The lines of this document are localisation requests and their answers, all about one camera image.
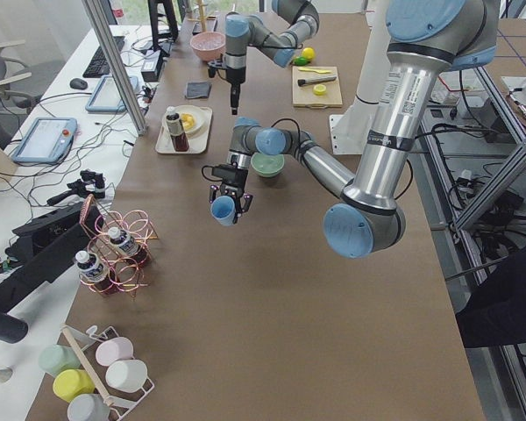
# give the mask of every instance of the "white desk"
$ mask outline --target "white desk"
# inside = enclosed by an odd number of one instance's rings
[[[140,57],[130,53],[132,42],[137,39],[148,37],[149,26],[114,26],[113,34],[126,35],[125,45],[121,57],[125,64],[135,64],[127,67],[129,75],[136,75],[142,82],[140,75]],[[69,81],[75,77],[82,77],[84,69],[89,63],[91,55],[98,47],[98,42],[93,31],[83,39],[74,54],[67,61],[64,68],[58,74],[54,82],[46,91],[43,98],[57,96],[68,92],[79,92],[69,87]],[[89,86],[82,92],[91,93],[99,79],[88,79]],[[127,157],[132,149],[124,145],[124,140],[134,142],[136,131],[132,121],[127,114],[122,117],[113,115],[89,114],[84,106],[89,95],[60,96],[45,100],[43,104],[55,117],[71,117],[78,121],[78,132],[71,152],[65,161],[54,170],[54,174],[45,174],[35,179],[21,179],[16,189],[27,195],[33,183],[36,186],[46,186],[34,191],[32,200],[46,204],[47,198],[55,196],[67,190],[67,183],[80,178],[80,171],[90,169],[103,173],[107,190],[104,204],[109,204],[114,195],[114,188],[118,185],[126,166]],[[32,121],[37,117],[50,115],[40,106],[37,106],[31,115],[21,126],[21,133],[26,133]],[[110,124],[114,131],[105,132],[105,124]],[[14,139],[20,139],[19,133]],[[93,148],[82,150],[80,156],[82,164],[72,173],[64,175],[78,165],[75,158],[77,151],[82,146],[93,146]],[[11,152],[15,146],[10,146],[6,152]],[[16,175],[34,175],[47,167],[19,167]],[[12,183],[20,179],[12,178]],[[0,182],[0,190],[8,189],[5,182]],[[60,204],[81,200],[77,196],[71,196]],[[26,200],[19,193],[9,190],[0,193],[0,254],[4,258],[4,249],[8,246],[13,234],[11,230],[25,224],[29,219],[48,213],[53,208],[34,208],[33,214]],[[0,275],[0,282],[7,275]],[[0,383],[0,421],[18,421],[25,419],[28,410],[39,390],[43,378],[43,372],[38,367],[39,353],[43,348],[55,344],[59,338],[59,326],[66,320],[68,311],[74,300],[75,292],[79,288],[77,272],[74,267],[66,271],[56,282],[49,284],[45,282],[21,304],[13,309],[10,314],[16,318],[22,318],[29,325],[27,336],[17,344],[7,344],[0,341],[0,368],[13,368],[13,376],[4,383]]]

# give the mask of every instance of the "computer mouse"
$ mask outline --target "computer mouse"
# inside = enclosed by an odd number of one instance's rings
[[[78,77],[70,81],[70,88],[72,89],[86,89],[87,87],[88,83]]]

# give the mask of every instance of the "brown paper tabletop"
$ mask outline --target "brown paper tabletop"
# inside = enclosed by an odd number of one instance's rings
[[[288,26],[273,14],[262,17],[275,31]],[[290,157],[275,179],[250,174],[252,208],[237,225],[212,219],[201,166],[225,162],[235,118],[230,86],[218,78],[210,99],[183,99],[186,82],[207,80],[187,31],[113,205],[148,212],[160,235],[149,243],[152,285],[134,300],[81,288],[68,317],[81,330],[114,325],[148,366],[155,390],[128,419],[484,419],[415,184],[401,199],[408,222],[402,241],[361,260],[329,249],[321,224],[337,199]],[[362,15],[331,14],[304,43],[316,49],[312,65],[338,66],[344,109],[356,91],[368,34]],[[239,114],[262,125],[295,118],[331,150],[328,116],[339,109],[296,110],[290,69],[253,49],[247,63]],[[214,111],[206,153],[154,151],[160,117],[180,103]],[[356,168],[355,157],[342,161]],[[51,383],[44,380],[28,419],[63,419],[67,405],[53,396]]]

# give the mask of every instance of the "tablet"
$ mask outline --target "tablet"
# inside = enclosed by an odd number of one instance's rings
[[[36,118],[11,160],[55,164],[70,150],[77,127],[75,118]]]
[[[137,76],[129,76],[132,89],[137,90],[139,79]],[[94,92],[86,104],[87,112],[120,112],[126,110],[121,99],[115,79],[111,75],[103,75],[97,83]]]

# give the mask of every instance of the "pink bowl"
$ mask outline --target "pink bowl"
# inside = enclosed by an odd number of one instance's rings
[[[226,37],[220,32],[201,32],[189,42],[196,56],[202,61],[212,61],[224,54]]]

